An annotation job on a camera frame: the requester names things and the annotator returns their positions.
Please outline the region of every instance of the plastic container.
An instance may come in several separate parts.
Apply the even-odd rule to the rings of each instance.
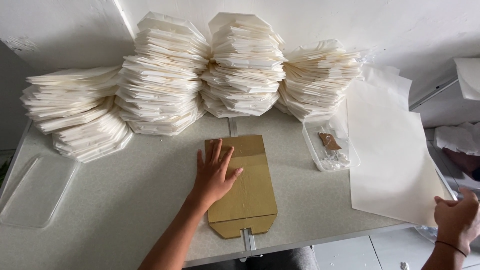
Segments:
[[[360,165],[360,159],[353,148],[347,133],[335,117],[328,120],[307,118],[303,121],[303,137],[312,155],[313,162],[322,172],[336,172]],[[340,150],[328,150],[319,133],[333,135]]]
[[[0,214],[9,225],[44,228],[50,222],[79,162],[62,156],[38,156]]]

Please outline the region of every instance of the tile floor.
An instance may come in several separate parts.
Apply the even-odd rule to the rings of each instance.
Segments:
[[[462,173],[434,145],[433,135],[434,129],[425,130],[428,150],[452,190],[458,191],[459,186],[477,188],[480,195],[480,182]],[[480,239],[474,241],[470,248],[472,252],[463,269],[480,270]],[[401,262],[408,263],[411,270],[419,270],[430,256],[433,243],[415,228],[409,228],[325,243],[313,249],[322,270],[399,270]]]

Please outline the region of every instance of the white table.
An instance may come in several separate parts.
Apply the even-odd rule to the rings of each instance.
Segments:
[[[294,117],[273,108],[236,121],[239,135],[263,135],[278,217],[268,233],[252,239],[251,250],[243,237],[221,239],[205,216],[186,266],[413,226],[352,209],[349,171],[319,172]],[[227,119],[207,114],[178,136],[134,135],[123,151],[82,164],[49,226],[0,224],[0,269],[136,269],[191,189],[196,150],[205,139],[229,135]],[[50,136],[27,129],[0,208],[33,156],[57,155],[51,145]]]

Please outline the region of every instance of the hand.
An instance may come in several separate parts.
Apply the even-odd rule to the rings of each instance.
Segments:
[[[447,201],[435,197],[435,221],[438,224],[438,241],[449,243],[465,254],[470,253],[470,243],[480,234],[479,202],[475,193],[461,187],[464,199]]]
[[[205,207],[205,211],[216,201],[221,199],[231,188],[243,168],[236,168],[226,177],[228,163],[232,157],[231,147],[219,161],[222,139],[211,140],[205,154],[205,162],[202,151],[197,151],[197,178],[193,189],[188,195],[195,204]]]

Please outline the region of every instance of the cardboard scrap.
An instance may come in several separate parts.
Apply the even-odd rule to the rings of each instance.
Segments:
[[[270,171],[262,135],[222,138],[220,156],[230,148],[235,151],[227,175],[238,167],[243,172],[232,189],[208,209],[208,224],[223,238],[240,237],[241,229],[252,234],[266,233],[277,216]],[[205,140],[205,148],[210,140]]]
[[[340,150],[342,149],[335,141],[335,137],[329,133],[319,133],[318,136],[322,139],[324,146],[328,150]]]

